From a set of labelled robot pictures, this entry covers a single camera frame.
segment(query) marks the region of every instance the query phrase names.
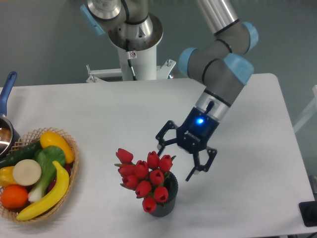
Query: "wicker basket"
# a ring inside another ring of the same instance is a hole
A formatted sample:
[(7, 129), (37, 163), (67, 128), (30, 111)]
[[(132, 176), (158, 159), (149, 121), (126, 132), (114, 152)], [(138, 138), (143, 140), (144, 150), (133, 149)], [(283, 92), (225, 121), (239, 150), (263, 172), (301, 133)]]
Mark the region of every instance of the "wicker basket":
[[(72, 151), (74, 153), (74, 162), (73, 162), (73, 167), (72, 167), (72, 171), (71, 171), (71, 176), (69, 178), (69, 187), (68, 187), (64, 197), (53, 208), (51, 208), (46, 213), (43, 213), (42, 215), (35, 217), (31, 220), (28, 220), (28, 221), (23, 221), (23, 222), (18, 221), (16, 219), (16, 216), (18, 215), (18, 211), (6, 209), (2, 206), (2, 204), (0, 202), (0, 213), (1, 213), (2, 217), (7, 218), (8, 220), (10, 220), (14, 223), (20, 223), (20, 224), (34, 223), (34, 222), (42, 221), (45, 218), (52, 215), (53, 213), (55, 213), (60, 208), (61, 204), (63, 204), (63, 202), (68, 197), (69, 192), (72, 189), (74, 181), (76, 179), (77, 172), (78, 172), (78, 164), (79, 164), (78, 147), (77, 147), (77, 144), (74, 141), (74, 139), (63, 130), (59, 130), (59, 129), (55, 129), (55, 128), (48, 128), (48, 129), (47, 128), (43, 128), (43, 129), (40, 128), (40, 129), (34, 130), (33, 132), (29, 132), (27, 135), (24, 135), (22, 138), (19, 138), (19, 140), (14, 144), (14, 146), (12, 146), (11, 150), (9, 151), (9, 154), (12, 153), (13, 151), (19, 150), (23, 146), (26, 146), (32, 142), (39, 140), (40, 136), (46, 131), (53, 131), (53, 132), (56, 132), (57, 134), (61, 135), (66, 140), (68, 145), (72, 148)], [(4, 190), (4, 188), (2, 186), (0, 186), (0, 195), (2, 194), (3, 190)]]

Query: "bok choy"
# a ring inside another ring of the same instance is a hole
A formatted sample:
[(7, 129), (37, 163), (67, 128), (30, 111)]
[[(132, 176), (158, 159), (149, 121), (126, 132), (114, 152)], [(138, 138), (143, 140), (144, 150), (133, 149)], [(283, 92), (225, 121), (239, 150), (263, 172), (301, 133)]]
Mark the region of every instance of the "bok choy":
[(44, 197), (48, 186), (56, 177), (56, 168), (53, 165), (53, 161), (58, 161), (60, 165), (64, 166), (65, 154), (59, 147), (49, 146), (41, 152), (36, 153), (34, 160), (40, 164), (42, 174), (40, 179), (29, 192), (30, 202), (36, 202)]

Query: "yellow bell pepper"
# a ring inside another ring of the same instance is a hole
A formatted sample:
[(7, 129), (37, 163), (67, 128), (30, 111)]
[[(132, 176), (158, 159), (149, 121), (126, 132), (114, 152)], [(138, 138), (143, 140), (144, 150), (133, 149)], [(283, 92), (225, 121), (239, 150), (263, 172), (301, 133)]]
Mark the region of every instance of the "yellow bell pepper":
[(12, 175), (14, 166), (4, 167), (0, 169), (0, 186), (8, 187), (17, 184)]
[(53, 189), (35, 203), (24, 208), (16, 217), (18, 221), (27, 221), (41, 215), (55, 206), (65, 195), (69, 186), (69, 176), (59, 162), (53, 161), (56, 168), (56, 184)]
[(67, 164), (70, 164), (74, 161), (73, 151), (61, 135), (53, 131), (46, 131), (41, 135), (40, 143), (43, 149), (50, 145), (57, 146), (62, 149), (64, 151), (65, 162)]

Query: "saucepan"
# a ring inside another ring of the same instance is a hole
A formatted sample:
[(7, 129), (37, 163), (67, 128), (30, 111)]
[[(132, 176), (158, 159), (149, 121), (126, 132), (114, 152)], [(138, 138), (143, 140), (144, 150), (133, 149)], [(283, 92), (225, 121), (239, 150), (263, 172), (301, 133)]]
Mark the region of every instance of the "saucepan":
[(16, 72), (10, 72), (0, 94), (0, 159), (18, 141), (20, 135), (13, 128), (12, 123), (6, 118), (7, 101), (17, 77)]

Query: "tulip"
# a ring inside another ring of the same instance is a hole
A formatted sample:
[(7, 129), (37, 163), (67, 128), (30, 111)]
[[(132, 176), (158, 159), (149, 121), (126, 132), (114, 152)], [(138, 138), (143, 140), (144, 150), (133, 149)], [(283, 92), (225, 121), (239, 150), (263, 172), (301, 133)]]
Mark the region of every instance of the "tulip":
[(129, 175), (127, 177), (123, 177), (122, 182), (125, 185), (125, 187), (128, 189), (135, 189), (139, 184), (139, 180), (135, 175)]
[(154, 186), (160, 185), (164, 181), (164, 174), (161, 170), (154, 170), (150, 173), (150, 181)]
[(153, 197), (146, 197), (142, 202), (142, 206), (144, 211), (153, 212), (157, 207), (157, 203), (155, 202)]
[(121, 148), (118, 149), (118, 152), (116, 152), (115, 155), (123, 164), (130, 164), (133, 159), (133, 154)]
[(173, 163), (170, 155), (164, 155), (159, 161), (159, 168), (162, 172), (168, 172), (172, 165)]
[(148, 166), (152, 170), (156, 170), (159, 167), (159, 156), (155, 151), (148, 154)]
[(122, 177), (127, 177), (129, 175), (134, 175), (134, 165), (120, 165), (118, 172)]
[(145, 177), (149, 174), (149, 166), (145, 161), (139, 160), (135, 166), (135, 176), (138, 179), (145, 179)]
[(135, 194), (138, 198), (145, 197), (151, 192), (152, 186), (149, 181), (143, 180), (141, 181), (137, 188), (135, 189)]
[(156, 202), (165, 202), (168, 198), (168, 191), (166, 187), (157, 187), (154, 190), (154, 199)]

